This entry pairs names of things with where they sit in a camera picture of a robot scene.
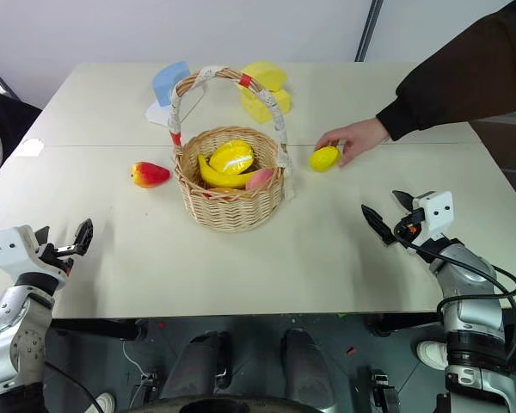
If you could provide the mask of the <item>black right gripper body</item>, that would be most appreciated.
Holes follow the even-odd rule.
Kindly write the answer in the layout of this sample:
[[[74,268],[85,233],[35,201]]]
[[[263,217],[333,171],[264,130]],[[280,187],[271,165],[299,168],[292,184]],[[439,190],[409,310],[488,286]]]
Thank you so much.
[[[413,243],[421,234],[421,224],[424,220],[423,208],[413,210],[396,224],[394,237],[399,243]]]

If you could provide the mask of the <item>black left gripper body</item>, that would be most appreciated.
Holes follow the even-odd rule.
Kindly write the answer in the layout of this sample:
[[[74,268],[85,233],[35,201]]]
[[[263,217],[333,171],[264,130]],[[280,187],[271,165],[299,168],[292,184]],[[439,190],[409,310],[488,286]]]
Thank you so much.
[[[58,268],[62,273],[69,275],[74,265],[70,258],[75,253],[75,245],[56,248],[52,243],[40,245],[36,250],[38,258],[44,263]]]

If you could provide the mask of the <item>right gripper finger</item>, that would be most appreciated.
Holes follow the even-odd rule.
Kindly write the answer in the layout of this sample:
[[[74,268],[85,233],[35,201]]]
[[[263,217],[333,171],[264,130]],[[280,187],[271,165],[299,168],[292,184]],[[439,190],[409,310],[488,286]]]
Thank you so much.
[[[412,212],[414,208],[414,199],[415,197],[407,192],[400,190],[393,190],[393,195],[396,197],[397,201],[404,207],[407,211]]]
[[[372,208],[362,205],[361,211],[367,224],[378,234],[385,246],[390,246],[396,242],[392,230],[385,224],[383,218]]]

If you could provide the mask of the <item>person's bare hand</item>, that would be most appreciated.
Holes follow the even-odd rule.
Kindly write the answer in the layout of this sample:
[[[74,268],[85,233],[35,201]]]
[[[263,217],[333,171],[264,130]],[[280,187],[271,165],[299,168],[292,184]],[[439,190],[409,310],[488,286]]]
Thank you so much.
[[[373,117],[325,133],[316,142],[315,149],[342,144],[343,149],[339,160],[339,166],[342,168],[357,156],[387,140],[390,140],[388,131],[376,117]]]

